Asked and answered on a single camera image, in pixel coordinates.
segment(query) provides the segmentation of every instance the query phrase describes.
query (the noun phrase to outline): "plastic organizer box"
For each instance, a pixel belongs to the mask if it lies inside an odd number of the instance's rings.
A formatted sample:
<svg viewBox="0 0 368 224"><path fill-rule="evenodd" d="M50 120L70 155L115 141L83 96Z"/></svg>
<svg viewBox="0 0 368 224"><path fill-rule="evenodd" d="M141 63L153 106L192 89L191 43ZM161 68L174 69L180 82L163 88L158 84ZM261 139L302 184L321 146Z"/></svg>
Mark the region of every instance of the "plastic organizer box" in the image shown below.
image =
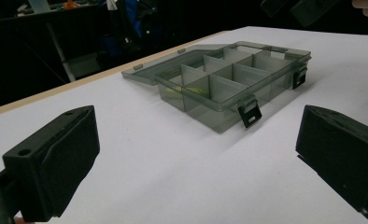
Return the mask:
<svg viewBox="0 0 368 224"><path fill-rule="evenodd" d="M250 127L260 106L305 82L310 52L249 42L194 45L122 72L214 131Z"/></svg>

